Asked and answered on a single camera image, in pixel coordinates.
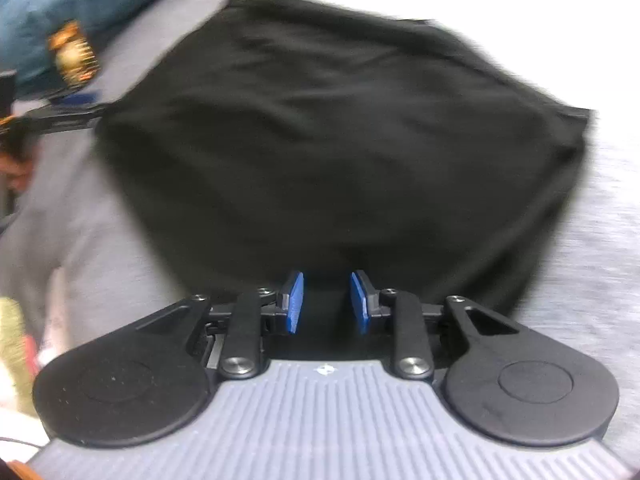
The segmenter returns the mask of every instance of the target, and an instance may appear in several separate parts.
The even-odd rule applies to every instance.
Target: yellow-green object
[[[36,416],[31,400],[33,377],[27,358],[20,305],[10,298],[0,298],[0,359],[14,381],[18,410]]]

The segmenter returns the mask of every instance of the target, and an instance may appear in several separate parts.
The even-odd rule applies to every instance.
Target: white logo
[[[324,375],[326,377],[327,375],[331,375],[332,373],[334,373],[336,371],[336,368],[332,367],[331,365],[324,364],[322,366],[319,366],[318,368],[315,368],[315,370],[320,375]]]

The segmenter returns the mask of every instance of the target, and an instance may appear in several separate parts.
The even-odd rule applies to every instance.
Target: black cloth
[[[97,135],[191,290],[291,269],[337,290],[364,269],[505,312],[576,183],[587,121],[428,23],[231,0]]]

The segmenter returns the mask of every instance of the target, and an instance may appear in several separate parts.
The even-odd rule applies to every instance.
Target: ribbed surface
[[[458,423],[428,384],[379,362],[273,362],[227,382],[188,427],[123,450],[53,441],[30,465],[46,480],[622,480],[604,446],[532,450]]]

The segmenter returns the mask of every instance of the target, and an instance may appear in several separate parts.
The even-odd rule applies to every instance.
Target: black cable
[[[24,446],[37,447],[38,449],[42,449],[42,446],[38,446],[38,444],[32,444],[31,442],[25,442],[24,440],[18,440],[17,438],[11,438],[10,436],[0,436],[0,441],[2,441],[2,442],[11,442],[12,444],[23,444]]]

